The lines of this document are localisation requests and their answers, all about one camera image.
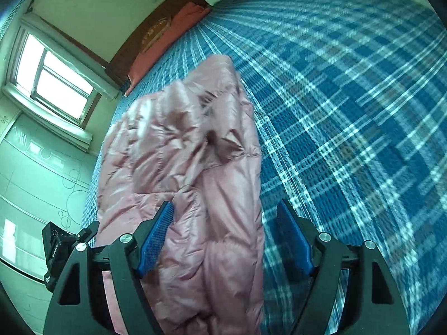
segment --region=window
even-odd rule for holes
[[[78,73],[25,30],[17,36],[10,80],[45,109],[85,128],[100,97]]]

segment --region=pink down jacket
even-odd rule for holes
[[[157,267],[142,280],[165,333],[260,334],[261,150],[231,59],[211,56],[136,100],[102,152],[97,246],[174,204]],[[126,334],[108,272],[104,286],[115,331]]]

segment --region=plaid blanket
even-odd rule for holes
[[[276,228],[285,197],[319,230],[377,243],[416,334],[447,291],[447,36],[437,16],[409,0],[225,0],[113,121],[213,53],[241,73],[262,146],[263,333],[287,333],[310,284]],[[100,166],[83,225],[96,218]],[[344,273],[328,333],[345,287]]]

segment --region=black clamp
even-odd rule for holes
[[[128,334],[163,335],[140,279],[153,268],[172,220],[173,206],[165,201],[133,234],[95,248],[87,242],[98,232],[97,221],[77,235],[49,223],[42,231],[48,266],[44,281],[53,296],[43,334],[115,334],[102,277],[110,271]]]
[[[296,265],[314,277],[291,334],[325,333],[343,269],[349,269],[349,281],[337,335],[410,334],[396,283],[373,241],[352,246],[329,233],[319,233],[310,220],[296,214],[287,200],[278,204],[277,220]]]

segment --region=blue gripper pad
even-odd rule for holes
[[[174,220],[174,205],[167,203],[161,207],[161,212],[157,212],[148,237],[140,246],[140,263],[137,268],[137,273],[140,278],[143,278],[147,272],[152,271],[157,264],[158,255],[165,243],[166,230]]]
[[[295,265],[308,276],[314,272],[312,263],[312,248],[300,229],[296,218],[297,213],[281,200],[276,207],[276,219],[286,243],[289,245]]]

